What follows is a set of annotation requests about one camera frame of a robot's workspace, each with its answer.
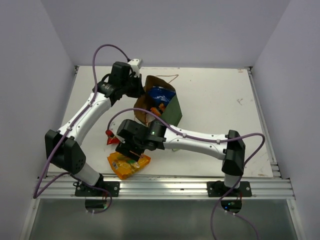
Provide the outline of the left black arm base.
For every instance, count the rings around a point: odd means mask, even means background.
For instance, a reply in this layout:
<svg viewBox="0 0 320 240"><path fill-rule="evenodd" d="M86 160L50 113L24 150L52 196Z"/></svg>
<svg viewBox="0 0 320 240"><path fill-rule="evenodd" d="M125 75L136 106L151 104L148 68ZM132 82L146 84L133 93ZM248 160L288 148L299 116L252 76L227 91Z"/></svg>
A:
<svg viewBox="0 0 320 240"><path fill-rule="evenodd" d="M119 181L105 181L101 186L88 186L76 181L72 185L75 187L76 197L118 197L120 191Z"/></svg>

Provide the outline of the aluminium front rail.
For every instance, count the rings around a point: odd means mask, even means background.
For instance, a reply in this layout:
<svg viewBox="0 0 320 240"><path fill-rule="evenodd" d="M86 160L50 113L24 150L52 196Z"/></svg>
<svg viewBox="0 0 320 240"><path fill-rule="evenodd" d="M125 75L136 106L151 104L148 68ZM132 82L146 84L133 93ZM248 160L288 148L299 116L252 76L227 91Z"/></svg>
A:
<svg viewBox="0 0 320 240"><path fill-rule="evenodd" d="M118 200L205 200L208 196L207 182L222 178L178 177L138 175L126 180L110 174L107 182L118 182ZM292 200L295 194L289 180L281 178L245 178L250 184L250 200ZM74 199L76 180L64 175L53 182L39 196L40 199Z"/></svg>

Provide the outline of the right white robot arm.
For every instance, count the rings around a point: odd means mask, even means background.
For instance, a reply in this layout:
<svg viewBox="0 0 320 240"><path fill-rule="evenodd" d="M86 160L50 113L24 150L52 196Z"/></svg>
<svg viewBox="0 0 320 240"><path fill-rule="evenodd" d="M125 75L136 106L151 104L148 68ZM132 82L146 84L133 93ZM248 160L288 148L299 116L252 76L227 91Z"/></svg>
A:
<svg viewBox="0 0 320 240"><path fill-rule="evenodd" d="M223 192L232 197L241 190L246 145L235 130L230 130L228 134L206 134L181 129L159 120L153 120L149 126L145 126L126 119L119 125L116 135L121 142L115 151L136 162L146 150L166 149L186 150L221 160Z"/></svg>

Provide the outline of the yellow mango candy bag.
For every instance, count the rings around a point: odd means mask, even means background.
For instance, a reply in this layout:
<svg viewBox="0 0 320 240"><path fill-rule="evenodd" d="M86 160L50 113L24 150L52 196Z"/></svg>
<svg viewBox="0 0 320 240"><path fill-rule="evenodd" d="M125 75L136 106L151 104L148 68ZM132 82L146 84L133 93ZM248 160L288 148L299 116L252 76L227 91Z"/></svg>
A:
<svg viewBox="0 0 320 240"><path fill-rule="evenodd" d="M118 152L114 152L107 157L107 160L113 172L121 180L125 180L143 170L150 163L151 158L143 154L138 161L135 161Z"/></svg>

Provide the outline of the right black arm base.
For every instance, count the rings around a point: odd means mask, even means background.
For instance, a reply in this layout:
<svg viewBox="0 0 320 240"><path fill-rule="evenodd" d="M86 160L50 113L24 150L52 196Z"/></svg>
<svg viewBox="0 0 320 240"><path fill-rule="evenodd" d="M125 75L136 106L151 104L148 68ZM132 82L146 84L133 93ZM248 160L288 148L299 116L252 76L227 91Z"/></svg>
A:
<svg viewBox="0 0 320 240"><path fill-rule="evenodd" d="M208 181L206 183L208 197L220 198L227 193L231 188L225 186L223 181ZM227 197L251 197L252 190L248 181L241 181L238 188L233 189Z"/></svg>

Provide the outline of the blue Doritos chip bag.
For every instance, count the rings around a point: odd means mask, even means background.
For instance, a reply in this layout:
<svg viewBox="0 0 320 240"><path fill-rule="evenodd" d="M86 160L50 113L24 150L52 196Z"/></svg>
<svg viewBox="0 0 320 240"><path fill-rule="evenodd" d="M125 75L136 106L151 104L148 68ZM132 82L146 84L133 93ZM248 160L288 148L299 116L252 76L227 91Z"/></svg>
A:
<svg viewBox="0 0 320 240"><path fill-rule="evenodd" d="M167 106L176 95L176 92L164 87L153 86L147 94L151 97L156 106L159 106L161 103Z"/></svg>

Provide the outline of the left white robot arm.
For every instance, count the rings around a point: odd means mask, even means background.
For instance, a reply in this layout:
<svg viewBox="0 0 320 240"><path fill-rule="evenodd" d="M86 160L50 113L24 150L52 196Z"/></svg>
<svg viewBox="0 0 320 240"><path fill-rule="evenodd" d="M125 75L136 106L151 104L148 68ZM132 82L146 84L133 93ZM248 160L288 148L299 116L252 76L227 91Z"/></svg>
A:
<svg viewBox="0 0 320 240"><path fill-rule="evenodd" d="M141 66L141 59L115 62L111 72L97 83L76 115L58 130L49 130L45 134L50 163L87 183L86 190L92 196L101 195L104 184L100 181L100 173L86 162L81 145L97 120L122 96L139 98L144 93Z"/></svg>

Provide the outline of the red snack packet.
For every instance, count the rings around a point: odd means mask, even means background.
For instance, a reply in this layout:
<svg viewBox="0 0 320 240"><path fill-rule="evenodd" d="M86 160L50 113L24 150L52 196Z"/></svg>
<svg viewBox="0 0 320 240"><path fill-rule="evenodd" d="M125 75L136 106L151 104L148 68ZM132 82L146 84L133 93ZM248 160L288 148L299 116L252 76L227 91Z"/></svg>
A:
<svg viewBox="0 0 320 240"><path fill-rule="evenodd" d="M119 142L120 142L120 140L116 136L113 136L113 137L108 136L106 144L107 145L113 145L113 144L117 145Z"/></svg>

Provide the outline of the orange candy packet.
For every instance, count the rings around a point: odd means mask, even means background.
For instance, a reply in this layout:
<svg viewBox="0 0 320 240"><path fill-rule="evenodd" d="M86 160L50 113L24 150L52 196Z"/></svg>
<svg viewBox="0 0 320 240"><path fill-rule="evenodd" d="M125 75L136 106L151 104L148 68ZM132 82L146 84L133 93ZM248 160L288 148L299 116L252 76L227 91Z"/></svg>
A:
<svg viewBox="0 0 320 240"><path fill-rule="evenodd" d="M155 114L158 117L160 117L165 110L166 110L166 106L163 103L161 103L158 106L153 106L150 108L150 112Z"/></svg>

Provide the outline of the green paper bag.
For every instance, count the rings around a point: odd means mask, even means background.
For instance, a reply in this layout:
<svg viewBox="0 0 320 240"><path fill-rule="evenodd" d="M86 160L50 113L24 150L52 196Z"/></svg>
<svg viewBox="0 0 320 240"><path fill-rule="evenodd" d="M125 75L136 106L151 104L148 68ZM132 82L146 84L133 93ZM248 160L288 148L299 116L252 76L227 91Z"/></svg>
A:
<svg viewBox="0 0 320 240"><path fill-rule="evenodd" d="M178 126L183 114L176 89L158 76L148 75L143 88L145 94L134 104L160 117L169 125Z"/></svg>

